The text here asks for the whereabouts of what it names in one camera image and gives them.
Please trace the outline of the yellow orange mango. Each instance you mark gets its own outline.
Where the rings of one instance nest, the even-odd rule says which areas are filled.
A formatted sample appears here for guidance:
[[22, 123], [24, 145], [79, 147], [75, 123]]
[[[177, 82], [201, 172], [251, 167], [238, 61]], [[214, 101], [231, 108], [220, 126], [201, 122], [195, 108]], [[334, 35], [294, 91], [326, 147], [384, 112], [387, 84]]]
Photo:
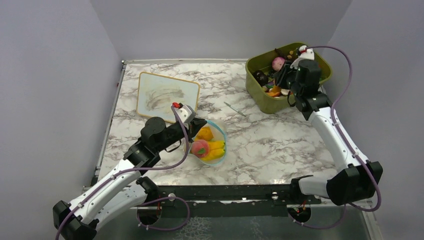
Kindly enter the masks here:
[[211, 141], [214, 139], [213, 132], [209, 126], [202, 127], [197, 135], [195, 136], [195, 140], [205, 140], [205, 141]]

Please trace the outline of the pink peach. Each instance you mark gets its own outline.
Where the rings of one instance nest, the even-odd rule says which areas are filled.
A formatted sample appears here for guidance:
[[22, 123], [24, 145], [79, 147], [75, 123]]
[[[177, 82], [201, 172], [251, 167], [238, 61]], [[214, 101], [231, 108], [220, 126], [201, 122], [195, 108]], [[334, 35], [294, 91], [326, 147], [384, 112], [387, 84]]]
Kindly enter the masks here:
[[190, 149], [190, 153], [195, 155], [197, 158], [204, 158], [210, 152], [210, 146], [206, 140], [199, 139], [195, 140]]

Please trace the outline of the clear zip top bag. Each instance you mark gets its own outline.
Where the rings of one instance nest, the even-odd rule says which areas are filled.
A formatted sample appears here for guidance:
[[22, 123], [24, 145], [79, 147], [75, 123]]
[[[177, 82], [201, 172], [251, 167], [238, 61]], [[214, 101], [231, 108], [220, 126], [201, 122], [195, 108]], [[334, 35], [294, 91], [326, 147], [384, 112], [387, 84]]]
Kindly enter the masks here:
[[216, 160], [213, 160], [213, 161], [210, 161], [210, 162], [205, 162], [205, 161], [202, 161], [200, 158], [196, 157], [195, 155], [191, 154], [191, 146], [192, 146], [192, 143], [195, 141], [196, 135], [193, 139], [193, 142], [189, 143], [188, 154], [190, 156], [194, 157], [195, 159], [199, 160], [200, 162], [202, 162], [205, 165], [217, 166], [221, 162], [224, 161], [226, 154], [227, 154], [227, 134], [225, 132], [225, 125], [222, 122], [207, 120], [207, 124], [204, 127], [210, 127], [210, 129], [213, 133], [213, 136], [214, 136], [213, 140], [211, 140], [211, 141], [225, 141], [225, 148], [224, 148], [225, 149], [225, 155], [220, 159], [216, 159]]

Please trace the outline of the yellow banana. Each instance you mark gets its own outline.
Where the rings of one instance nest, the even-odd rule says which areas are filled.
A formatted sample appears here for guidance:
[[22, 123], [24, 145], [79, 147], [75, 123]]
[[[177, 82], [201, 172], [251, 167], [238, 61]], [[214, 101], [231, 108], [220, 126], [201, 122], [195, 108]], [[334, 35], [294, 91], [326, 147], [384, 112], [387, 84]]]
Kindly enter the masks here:
[[225, 141], [223, 140], [217, 140], [217, 141], [208, 141], [208, 146], [209, 146], [209, 150], [219, 150], [219, 149], [224, 149], [226, 146]]
[[210, 150], [206, 156], [201, 157], [200, 159], [204, 162], [210, 162], [210, 161], [214, 161], [214, 160], [218, 160], [222, 158], [225, 155], [225, 153], [226, 151], [224, 148], [213, 149], [213, 150]]

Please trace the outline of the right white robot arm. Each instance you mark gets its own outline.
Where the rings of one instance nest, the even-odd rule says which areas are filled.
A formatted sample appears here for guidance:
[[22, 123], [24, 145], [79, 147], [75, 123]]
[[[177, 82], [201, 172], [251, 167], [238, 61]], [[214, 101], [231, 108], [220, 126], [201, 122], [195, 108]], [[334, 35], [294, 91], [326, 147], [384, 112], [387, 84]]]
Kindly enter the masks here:
[[303, 59], [296, 67], [285, 64], [274, 74], [275, 86], [293, 95], [293, 106], [316, 129], [337, 169], [330, 179], [307, 175], [292, 180], [288, 196], [296, 204], [315, 195], [337, 206], [352, 205], [380, 193], [377, 187], [383, 168], [369, 161], [344, 129], [331, 100], [319, 90], [321, 73], [317, 61]]

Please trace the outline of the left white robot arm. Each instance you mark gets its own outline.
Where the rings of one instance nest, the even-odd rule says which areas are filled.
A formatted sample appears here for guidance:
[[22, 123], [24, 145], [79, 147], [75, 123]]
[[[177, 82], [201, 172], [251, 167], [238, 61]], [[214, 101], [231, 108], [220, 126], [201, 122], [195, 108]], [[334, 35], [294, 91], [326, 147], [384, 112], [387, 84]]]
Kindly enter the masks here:
[[104, 178], [70, 202], [61, 200], [54, 205], [55, 238], [92, 240], [104, 225], [129, 208], [155, 203], [158, 188], [143, 174], [157, 169], [161, 151], [182, 139], [187, 144], [206, 124], [197, 117], [169, 126], [160, 117], [148, 119], [137, 142]]

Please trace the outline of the white mushroom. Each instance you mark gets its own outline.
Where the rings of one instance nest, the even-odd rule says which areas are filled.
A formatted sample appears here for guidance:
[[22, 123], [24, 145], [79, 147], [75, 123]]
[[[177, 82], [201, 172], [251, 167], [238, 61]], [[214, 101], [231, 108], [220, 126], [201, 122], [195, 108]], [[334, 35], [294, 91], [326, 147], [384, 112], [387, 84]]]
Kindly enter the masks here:
[[283, 96], [289, 96], [291, 94], [291, 91], [289, 89], [281, 89], [280, 92]]

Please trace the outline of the orange carrot slice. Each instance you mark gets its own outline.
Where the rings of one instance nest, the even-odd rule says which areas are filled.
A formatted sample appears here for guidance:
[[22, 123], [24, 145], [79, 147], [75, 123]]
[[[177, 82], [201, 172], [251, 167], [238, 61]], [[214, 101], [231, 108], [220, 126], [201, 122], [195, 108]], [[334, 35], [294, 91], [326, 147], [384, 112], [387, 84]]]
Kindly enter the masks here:
[[282, 94], [281, 88], [279, 86], [274, 86], [266, 94], [270, 97], [273, 97], [273, 98], [279, 97]]

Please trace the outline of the pink purple onion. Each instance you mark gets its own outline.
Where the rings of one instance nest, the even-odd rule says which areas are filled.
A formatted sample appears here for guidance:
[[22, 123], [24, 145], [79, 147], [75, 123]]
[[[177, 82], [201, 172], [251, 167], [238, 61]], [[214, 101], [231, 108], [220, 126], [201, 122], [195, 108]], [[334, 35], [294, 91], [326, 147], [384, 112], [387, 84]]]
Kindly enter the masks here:
[[283, 57], [276, 57], [272, 63], [271, 67], [274, 71], [279, 72], [283, 65], [285, 64], [286, 60]]

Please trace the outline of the olive green plastic bin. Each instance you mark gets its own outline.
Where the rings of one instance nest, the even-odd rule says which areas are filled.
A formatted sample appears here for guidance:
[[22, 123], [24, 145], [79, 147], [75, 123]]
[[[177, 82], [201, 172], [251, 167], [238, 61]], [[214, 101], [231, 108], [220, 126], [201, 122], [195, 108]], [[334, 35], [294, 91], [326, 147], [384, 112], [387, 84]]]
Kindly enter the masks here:
[[[284, 56], [289, 55], [293, 51], [294, 56], [292, 60], [296, 59], [295, 50], [306, 43], [293, 42], [277, 48]], [[332, 68], [330, 65], [314, 50], [314, 59], [319, 63], [321, 68], [320, 86], [327, 82], [332, 76]], [[286, 96], [271, 97], [263, 90], [262, 86], [254, 78], [253, 73], [261, 70], [264, 74], [268, 74], [272, 68], [272, 61], [278, 57], [279, 54], [273, 49], [263, 54], [257, 55], [247, 60], [245, 64], [246, 81], [245, 88], [250, 96], [253, 98], [259, 110], [265, 114], [274, 114], [282, 109], [289, 108], [289, 103]]]

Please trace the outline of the dark plum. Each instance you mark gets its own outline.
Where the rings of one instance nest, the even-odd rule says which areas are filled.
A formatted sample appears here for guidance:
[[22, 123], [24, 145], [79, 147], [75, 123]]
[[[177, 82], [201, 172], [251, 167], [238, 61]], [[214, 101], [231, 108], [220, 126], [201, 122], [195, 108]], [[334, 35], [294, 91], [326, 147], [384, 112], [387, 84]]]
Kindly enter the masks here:
[[269, 82], [269, 77], [262, 70], [256, 70], [252, 75], [261, 87]]

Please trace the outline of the green white pen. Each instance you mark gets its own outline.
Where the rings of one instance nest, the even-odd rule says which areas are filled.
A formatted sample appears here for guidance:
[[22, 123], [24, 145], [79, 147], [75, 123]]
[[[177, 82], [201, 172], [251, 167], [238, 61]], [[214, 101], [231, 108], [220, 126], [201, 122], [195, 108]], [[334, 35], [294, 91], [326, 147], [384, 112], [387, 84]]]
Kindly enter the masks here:
[[234, 112], [236, 112], [237, 114], [239, 114], [239, 115], [241, 115], [241, 116], [243, 116], [243, 117], [246, 117], [246, 115], [244, 114], [244, 113], [242, 113], [240, 110], [238, 110], [238, 109], [236, 109], [235, 107], [233, 107], [232, 105], [230, 105], [229, 103], [227, 103], [227, 102], [223, 102], [227, 107], [229, 107], [230, 109], [232, 109]]

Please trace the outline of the small whiteboard yellow frame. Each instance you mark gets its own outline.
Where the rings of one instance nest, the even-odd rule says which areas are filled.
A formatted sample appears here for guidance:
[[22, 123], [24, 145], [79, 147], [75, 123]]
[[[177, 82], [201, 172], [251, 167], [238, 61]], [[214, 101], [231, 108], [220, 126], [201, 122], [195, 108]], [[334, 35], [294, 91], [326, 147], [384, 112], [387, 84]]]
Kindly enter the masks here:
[[150, 72], [138, 77], [136, 113], [144, 117], [160, 117], [174, 123], [172, 103], [189, 105], [196, 110], [201, 86], [194, 81], [178, 79]]

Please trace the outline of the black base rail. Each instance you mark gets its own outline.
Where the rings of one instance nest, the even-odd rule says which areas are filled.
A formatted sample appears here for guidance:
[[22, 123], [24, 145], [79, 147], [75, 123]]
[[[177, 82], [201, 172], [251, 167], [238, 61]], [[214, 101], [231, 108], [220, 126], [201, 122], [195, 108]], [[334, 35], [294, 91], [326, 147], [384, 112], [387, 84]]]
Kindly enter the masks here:
[[289, 206], [319, 205], [313, 195], [299, 195], [290, 184], [160, 185], [148, 191], [145, 206], [162, 218], [286, 217]]

